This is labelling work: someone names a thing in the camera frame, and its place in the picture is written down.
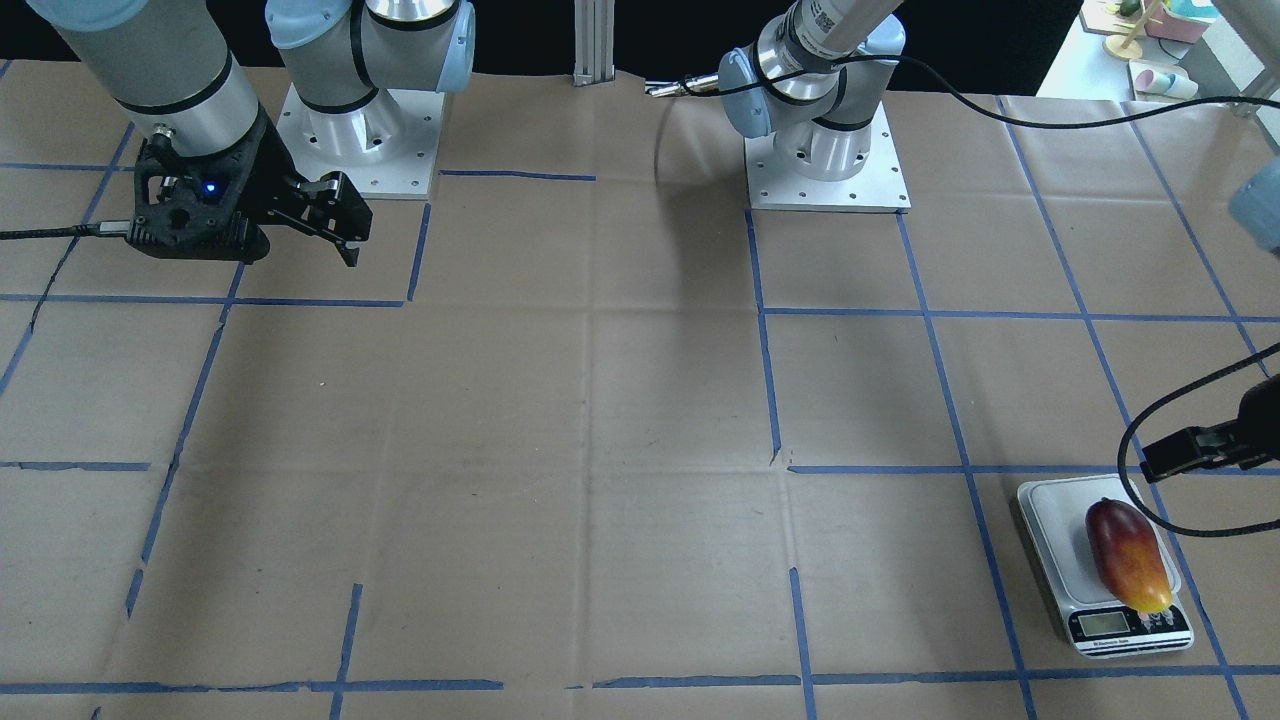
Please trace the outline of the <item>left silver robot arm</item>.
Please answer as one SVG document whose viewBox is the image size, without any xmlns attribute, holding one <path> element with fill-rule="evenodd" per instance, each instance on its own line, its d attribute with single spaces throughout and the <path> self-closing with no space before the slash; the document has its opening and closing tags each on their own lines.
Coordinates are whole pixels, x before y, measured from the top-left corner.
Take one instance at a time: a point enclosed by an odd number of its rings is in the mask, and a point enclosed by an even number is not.
<svg viewBox="0 0 1280 720">
<path fill-rule="evenodd" d="M 929 76 L 972 111 L 978 105 L 925 61 L 904 51 L 896 1 L 795 1 L 746 47 L 726 53 L 717 70 L 660 83 L 653 97 L 716 97 L 748 140 L 772 138 L 795 176 L 823 184 L 850 181 L 873 158 L 872 123 L 900 67 Z M 1277 382 L 1249 389 L 1236 418 L 1188 427 L 1147 445 L 1140 470 L 1149 483 L 1188 471 L 1277 460 Z"/>
</svg>

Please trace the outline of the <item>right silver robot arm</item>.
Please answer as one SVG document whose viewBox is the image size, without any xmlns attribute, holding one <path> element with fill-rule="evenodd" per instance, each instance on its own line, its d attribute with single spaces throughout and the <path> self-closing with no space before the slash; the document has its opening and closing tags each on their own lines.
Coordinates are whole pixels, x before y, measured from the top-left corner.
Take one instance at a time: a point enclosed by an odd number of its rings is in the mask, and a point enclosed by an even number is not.
<svg viewBox="0 0 1280 720">
<path fill-rule="evenodd" d="M 470 1 L 269 1 L 274 47 L 302 110 L 303 173 L 204 1 L 33 1 L 142 135 L 123 222 L 37 231 L 120 237 L 159 259 L 251 264 L 268 225 L 330 243 L 347 266 L 372 228 L 358 167 L 413 155 L 396 92 L 457 94 L 474 68 Z"/>
</svg>

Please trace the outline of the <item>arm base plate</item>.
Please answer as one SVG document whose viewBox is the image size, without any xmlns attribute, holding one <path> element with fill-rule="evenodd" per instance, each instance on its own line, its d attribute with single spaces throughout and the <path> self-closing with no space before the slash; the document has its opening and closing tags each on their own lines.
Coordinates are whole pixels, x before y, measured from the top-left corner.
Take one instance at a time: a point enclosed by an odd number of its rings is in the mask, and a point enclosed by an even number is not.
<svg viewBox="0 0 1280 720">
<path fill-rule="evenodd" d="M 449 97 L 383 90 L 364 108 L 326 114 L 307 108 L 291 86 L 276 128 L 294 168 L 311 181 L 340 170 L 366 200 L 425 201 Z"/>
<path fill-rule="evenodd" d="M 900 214 L 913 206 L 883 105 L 855 131 L 809 122 L 748 138 L 745 167 L 755 210 Z"/>
</svg>

